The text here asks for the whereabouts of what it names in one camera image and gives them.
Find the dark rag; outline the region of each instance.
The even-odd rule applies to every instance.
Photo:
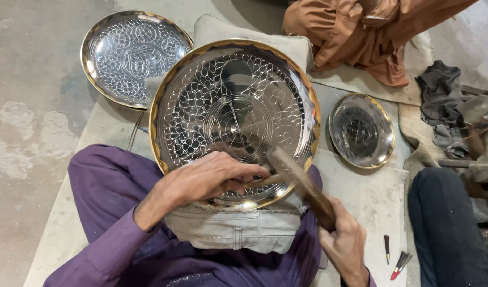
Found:
[[[469,147],[462,141],[463,117],[457,105],[469,99],[462,94],[457,78],[460,69],[448,67],[441,60],[416,77],[421,89],[421,119],[434,128],[434,143],[450,158],[463,158]]]

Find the gold rim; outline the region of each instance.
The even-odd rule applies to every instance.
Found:
[[[353,162],[351,162],[346,156],[344,156],[343,154],[341,154],[339,151],[338,151],[338,154],[341,155],[341,157],[343,157],[346,162],[348,162],[349,164],[351,164],[352,166],[355,166],[355,167],[358,167],[358,168],[362,168],[362,169],[365,169],[365,170],[372,170],[374,168],[378,168],[378,167],[381,167],[383,165],[385,165],[387,163],[387,161],[389,160],[389,158],[391,157],[391,155],[393,154],[393,150],[394,150],[394,143],[395,143],[395,140],[396,140],[396,134],[394,133],[394,127],[393,127],[393,122],[391,121],[391,118],[389,117],[389,114],[387,114],[386,110],[384,110],[384,108],[382,107],[382,105],[377,102],[374,98],[366,95],[366,94],[361,94],[361,93],[357,93],[357,92],[351,92],[351,93],[348,93],[344,96],[342,96],[341,98],[339,98],[335,103],[334,103],[334,107],[336,107],[341,101],[343,101],[345,98],[351,96],[351,95],[363,95],[366,99],[368,99],[369,101],[371,101],[372,104],[374,104],[378,109],[381,110],[382,112],[382,115],[384,116],[384,118],[386,118],[386,120],[389,122],[389,127],[392,131],[392,134],[393,134],[393,139],[391,140],[391,148],[388,150],[388,153],[386,155],[386,158],[384,158],[379,164],[377,164],[376,166],[358,166],[356,164],[354,164]],[[327,125],[329,126],[329,129],[330,129],[330,116],[331,116],[332,112],[329,114],[329,117],[327,118]],[[332,133],[330,133],[330,140],[333,140],[333,135]]]
[[[311,155],[304,162],[304,171],[307,172],[311,166],[311,163],[313,162],[313,157],[314,157],[316,150],[318,148],[318,142],[320,139],[320,132],[321,132],[320,106],[318,104],[318,99],[316,97],[315,90],[311,85],[311,82],[308,80],[308,78],[306,77],[306,74],[301,70],[301,68],[299,68],[299,66],[292,59],[290,59],[290,57],[285,55],[280,50],[278,50],[278,49],[276,49],[276,48],[274,48],[268,44],[259,42],[259,41],[249,40],[249,39],[241,39],[241,38],[232,38],[232,39],[225,39],[225,40],[220,40],[220,41],[216,41],[213,43],[209,43],[209,44],[206,44],[206,45],[203,45],[201,47],[198,47],[196,49],[191,50],[189,53],[187,53],[180,61],[178,61],[171,68],[171,70],[164,77],[164,80],[162,81],[161,85],[157,89],[157,93],[154,97],[154,100],[152,101],[152,106],[150,108],[151,112],[150,112],[150,118],[148,121],[148,128],[150,131],[149,132],[150,145],[151,145],[151,148],[154,152],[154,158],[155,158],[156,162],[158,163],[159,168],[161,169],[162,173],[164,173],[164,175],[167,175],[170,172],[170,170],[169,170],[167,164],[161,160],[161,152],[159,150],[159,146],[155,143],[154,139],[157,136],[157,130],[156,130],[155,125],[153,124],[153,120],[157,117],[157,113],[158,113],[157,103],[161,99],[161,97],[164,95],[165,86],[175,77],[177,72],[184,65],[189,63],[194,57],[196,57],[198,55],[202,55],[203,53],[208,51],[211,47],[221,47],[221,46],[224,46],[227,44],[235,44],[235,45],[241,45],[241,46],[254,45],[258,49],[270,51],[276,57],[285,60],[288,64],[288,66],[290,67],[290,69],[296,71],[299,74],[301,81],[303,82],[304,86],[308,89],[309,99],[315,105],[314,116],[313,116],[313,118],[315,120],[315,126],[313,127],[314,139],[313,139],[313,142],[311,143],[311,147],[310,147]],[[282,194],[278,195],[276,193],[276,194],[274,194],[274,196],[271,196],[269,198],[265,198],[262,201],[260,201],[259,203],[243,202],[243,203],[239,203],[239,204],[235,204],[235,205],[226,205],[225,204],[225,206],[236,207],[239,209],[246,209],[246,210],[264,207],[264,206],[272,204],[272,203],[278,201],[279,199],[282,199],[286,195],[290,194],[292,189],[293,189],[293,186],[289,186],[288,189],[285,192],[283,192]]]
[[[131,104],[128,104],[128,103],[124,103],[124,102],[121,102],[121,101],[113,98],[113,96],[108,95],[102,88],[99,87],[99,85],[97,85],[97,83],[95,82],[95,80],[92,78],[92,76],[89,73],[88,66],[86,64],[86,62],[87,62],[86,54],[88,52],[88,43],[90,42],[91,37],[96,32],[98,32],[98,30],[100,29],[100,27],[102,26],[102,24],[107,23],[109,20],[111,20],[111,19],[113,19],[113,18],[115,18],[117,16],[128,16],[128,15],[132,15],[132,14],[136,14],[136,15],[143,15],[143,14],[145,14],[146,16],[156,17],[159,20],[165,20],[166,22],[168,22],[168,24],[173,25],[175,27],[175,29],[177,29],[180,33],[182,33],[182,35],[184,36],[184,38],[189,43],[190,48],[192,50],[193,43],[192,43],[191,37],[187,34],[187,32],[185,32],[182,28],[180,28],[175,23],[173,23],[173,21],[171,21],[170,19],[168,19],[166,17],[163,17],[163,16],[160,16],[160,15],[155,14],[155,13],[149,12],[149,11],[143,11],[143,10],[126,10],[126,11],[120,11],[120,12],[113,13],[111,15],[108,15],[108,16],[100,19],[99,21],[97,21],[97,23],[95,23],[88,30],[88,32],[86,32],[86,35],[85,35],[84,40],[83,40],[83,44],[81,45],[81,51],[80,51],[81,66],[83,67],[83,71],[85,72],[85,75],[88,78],[88,81],[90,81],[91,84],[95,87],[95,89],[97,89],[97,91],[99,91],[106,98],[108,98],[109,100],[111,100],[111,101],[113,101],[115,103],[118,103],[118,104],[120,104],[120,105],[122,105],[124,107],[133,109],[133,110],[146,111],[146,110],[148,110],[148,108],[146,108],[146,107],[138,107],[138,106],[134,106],[134,105],[131,105]]]

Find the purple clothing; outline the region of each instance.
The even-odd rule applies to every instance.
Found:
[[[316,167],[310,175],[321,185]],[[285,254],[196,249],[162,222],[144,232],[132,219],[134,207],[163,177],[155,162],[92,145],[72,158],[69,177],[89,245],[44,286],[309,286],[318,270],[321,247],[311,212],[302,215]]]

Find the engraved metal plate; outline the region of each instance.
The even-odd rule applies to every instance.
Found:
[[[145,11],[123,11],[88,31],[81,62],[103,95],[143,110],[152,102],[145,78],[163,75],[191,49],[189,36],[170,20]]]
[[[279,146],[306,170],[320,112],[302,70],[264,43],[230,39],[193,50],[165,77],[151,107],[151,144],[166,174],[211,151],[266,165]],[[213,204],[253,209],[291,190],[285,183],[226,192]]]
[[[379,167],[393,153],[391,119],[384,108],[368,95],[344,95],[335,103],[328,121],[334,146],[354,166]]]

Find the purple sleeve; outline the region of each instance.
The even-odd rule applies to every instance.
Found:
[[[134,254],[155,234],[144,232],[134,223],[133,211],[127,212],[99,239],[54,271],[43,286],[116,285],[121,273],[132,263]]]
[[[373,277],[371,276],[371,273],[370,273],[370,284],[369,284],[369,287],[376,287],[375,280],[373,280]]]

